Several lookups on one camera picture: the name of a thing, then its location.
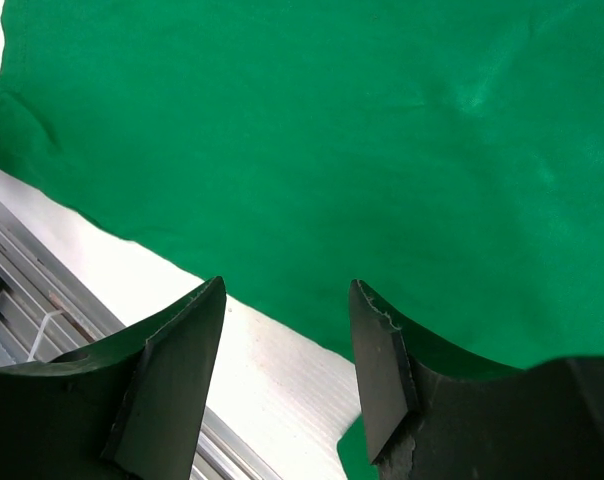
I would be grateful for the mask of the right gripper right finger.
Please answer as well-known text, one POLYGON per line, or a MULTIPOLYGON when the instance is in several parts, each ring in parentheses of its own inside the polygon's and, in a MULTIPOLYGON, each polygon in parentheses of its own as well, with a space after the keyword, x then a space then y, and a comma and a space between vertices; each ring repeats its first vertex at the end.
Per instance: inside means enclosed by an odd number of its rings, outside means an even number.
POLYGON ((518 369, 458 347, 361 280, 349 318, 383 479, 604 479, 604 356, 518 369))

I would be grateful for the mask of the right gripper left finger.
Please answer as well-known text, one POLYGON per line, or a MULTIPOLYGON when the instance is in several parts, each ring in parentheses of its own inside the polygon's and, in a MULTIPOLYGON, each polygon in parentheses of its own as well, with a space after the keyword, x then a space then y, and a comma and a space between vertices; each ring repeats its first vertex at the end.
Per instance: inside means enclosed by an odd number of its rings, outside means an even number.
POLYGON ((50 362, 0 368, 0 479, 186 479, 220 342, 213 278, 50 362))

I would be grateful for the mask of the green t shirt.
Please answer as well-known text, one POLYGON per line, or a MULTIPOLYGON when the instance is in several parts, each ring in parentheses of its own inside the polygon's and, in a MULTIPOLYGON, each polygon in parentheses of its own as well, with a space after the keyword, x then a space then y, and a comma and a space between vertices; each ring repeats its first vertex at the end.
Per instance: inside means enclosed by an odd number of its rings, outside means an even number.
POLYGON ((604 354, 604 1, 7 1, 0 169, 351 356, 361 279, 604 354))

